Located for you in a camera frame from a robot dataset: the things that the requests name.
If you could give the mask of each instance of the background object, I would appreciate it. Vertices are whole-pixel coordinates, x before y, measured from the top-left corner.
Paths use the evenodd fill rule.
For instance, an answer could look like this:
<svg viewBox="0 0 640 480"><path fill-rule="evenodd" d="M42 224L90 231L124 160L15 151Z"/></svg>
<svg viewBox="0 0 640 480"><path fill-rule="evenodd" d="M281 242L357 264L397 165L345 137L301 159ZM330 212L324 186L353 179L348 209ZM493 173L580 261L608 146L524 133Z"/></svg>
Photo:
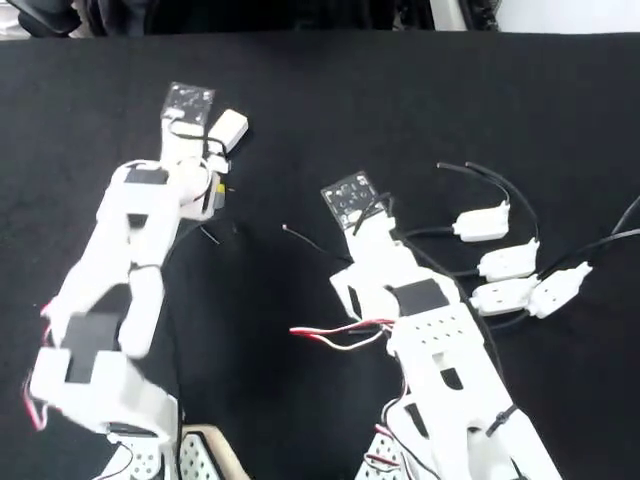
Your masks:
<svg viewBox="0 0 640 480"><path fill-rule="evenodd" d="M637 0L502 0L496 16L505 32L640 32Z"/></svg>

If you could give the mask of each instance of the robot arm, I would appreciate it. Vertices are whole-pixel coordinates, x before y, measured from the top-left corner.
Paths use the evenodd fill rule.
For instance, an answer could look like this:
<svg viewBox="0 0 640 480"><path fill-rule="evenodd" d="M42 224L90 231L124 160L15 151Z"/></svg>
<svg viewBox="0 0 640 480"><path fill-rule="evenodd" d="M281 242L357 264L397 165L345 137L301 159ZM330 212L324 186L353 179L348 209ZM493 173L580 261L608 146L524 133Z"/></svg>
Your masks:
<svg viewBox="0 0 640 480"><path fill-rule="evenodd" d="M347 177L322 195L354 260L331 283L356 320L395 321L387 351L406 386L383 409L384 425L356 479L559 479L486 353L456 284L418 265L412 251L394 240L395 219L366 175Z"/></svg>
<svg viewBox="0 0 640 480"><path fill-rule="evenodd" d="M151 347L164 299L161 268L181 220L204 221L222 205L226 153L247 130L246 118L227 110L205 138L212 100L213 91L172 85L161 160L114 172L82 257L42 310L53 346L39 351L30 393L131 450L126 479L177 478L176 399L132 359ZM206 152L209 137L215 146Z"/></svg>

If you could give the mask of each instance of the black fabric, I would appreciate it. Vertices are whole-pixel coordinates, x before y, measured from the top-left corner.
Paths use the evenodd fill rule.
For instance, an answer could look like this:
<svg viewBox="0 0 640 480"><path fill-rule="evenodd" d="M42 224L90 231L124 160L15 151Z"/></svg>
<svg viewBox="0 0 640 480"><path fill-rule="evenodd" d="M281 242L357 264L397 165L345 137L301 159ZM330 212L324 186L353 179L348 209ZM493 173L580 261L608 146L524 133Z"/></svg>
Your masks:
<svg viewBox="0 0 640 480"><path fill-rule="evenodd" d="M435 169L487 165L537 208L546 264L607 233L639 193L640 37L487 34L262 34L0 45L0 470L85 479L111 447L52 412L32 431L20 384L44 329L41 305L81 254L113 169L157 158L171 81L217 89L214 108L248 115L217 247L188 238L168 270L180 332L187 423L220 426L258 479L352 478L382 405L400 389L383 344L352 353L291 337L345 315L328 282L342 233L320 189L365 170L397 198L401 228L446 225L499 201ZM640 218L632 220L637 226ZM523 242L530 221L491 245L424 246L465 270ZM635 478L636 240L609 249L575 301L498 339L514 403L566 479ZM148 377L175 391L163 316Z"/></svg>

